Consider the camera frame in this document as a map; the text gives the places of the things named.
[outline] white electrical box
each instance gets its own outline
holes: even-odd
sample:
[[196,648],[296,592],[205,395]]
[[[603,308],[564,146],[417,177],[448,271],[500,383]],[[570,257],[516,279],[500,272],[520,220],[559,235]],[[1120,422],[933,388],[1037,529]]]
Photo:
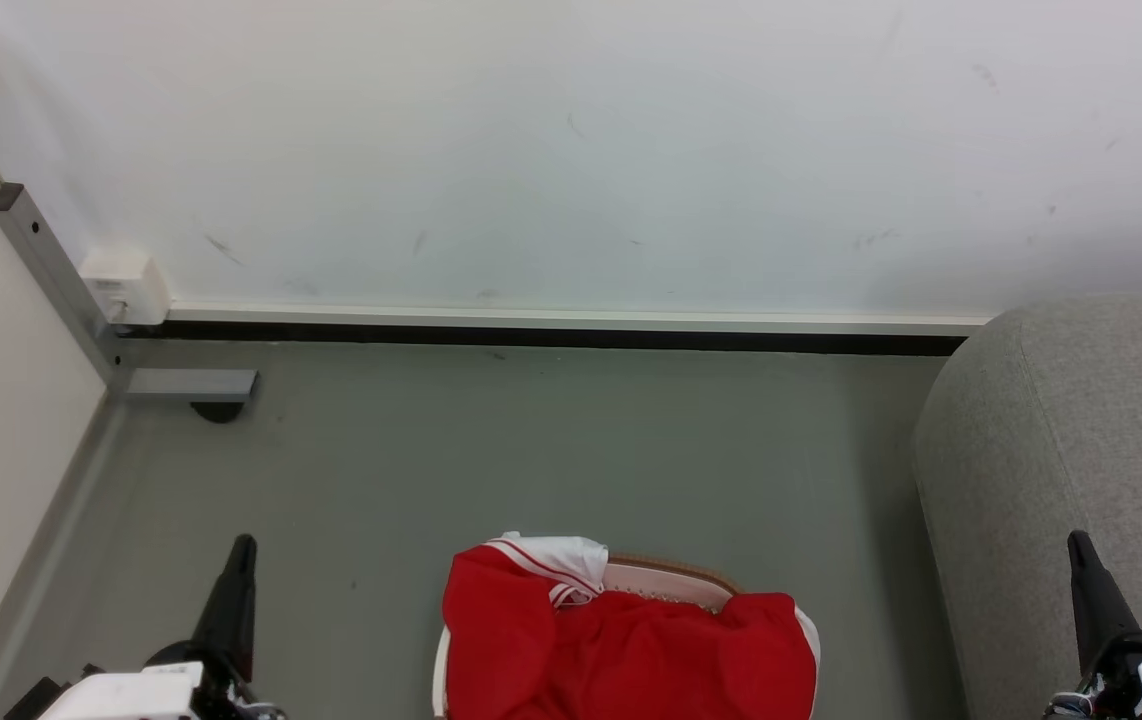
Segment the white electrical box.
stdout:
[[111,323],[160,325],[167,319],[167,282],[154,259],[143,251],[91,250],[78,274]]

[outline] gray fabric sofa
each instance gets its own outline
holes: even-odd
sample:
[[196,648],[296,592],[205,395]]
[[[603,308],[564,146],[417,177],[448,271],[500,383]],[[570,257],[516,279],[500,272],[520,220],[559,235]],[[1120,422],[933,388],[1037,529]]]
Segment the gray fabric sofa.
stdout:
[[1142,624],[1142,296],[995,319],[944,366],[912,455],[970,715],[1042,717],[1078,679],[1069,530]]

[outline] clothing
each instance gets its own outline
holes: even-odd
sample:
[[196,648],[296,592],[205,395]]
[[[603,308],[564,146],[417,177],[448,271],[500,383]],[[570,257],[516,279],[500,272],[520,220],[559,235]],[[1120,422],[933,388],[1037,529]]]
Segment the clothing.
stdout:
[[457,555],[449,717],[809,719],[818,662],[790,597],[737,594],[711,614],[604,592],[606,563],[593,541],[516,534]]

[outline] floor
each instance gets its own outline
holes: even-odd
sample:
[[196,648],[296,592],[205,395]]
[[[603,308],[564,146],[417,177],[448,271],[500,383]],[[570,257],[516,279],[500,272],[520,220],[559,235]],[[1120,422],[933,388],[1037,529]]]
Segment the floor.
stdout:
[[150,343],[263,373],[242,418],[131,406],[6,693],[137,669],[260,542],[255,687],[293,717],[429,717],[452,553],[502,530],[785,591],[817,719],[963,717],[908,455],[938,357]]

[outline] baseboard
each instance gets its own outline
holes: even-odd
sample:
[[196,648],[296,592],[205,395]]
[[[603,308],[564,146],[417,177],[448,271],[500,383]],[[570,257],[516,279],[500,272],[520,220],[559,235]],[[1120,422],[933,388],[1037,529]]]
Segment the baseboard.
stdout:
[[558,329],[560,331],[890,334],[968,337],[986,315],[854,315],[802,313],[659,313],[659,311],[365,307],[176,301],[178,322],[279,325],[399,325],[437,328]]
[[123,423],[123,407],[105,393],[91,423],[78,443],[69,470],[56,488],[35,536],[24,553],[19,569],[0,603],[0,717],[21,695],[41,678],[41,674],[13,678],[17,658],[25,653],[41,653],[49,648],[26,648],[24,645],[33,629],[39,609],[58,577],[61,565],[69,552],[74,528],[81,520],[87,503],[100,479],[108,450],[113,447]]
[[192,304],[135,338],[950,355],[987,318]]

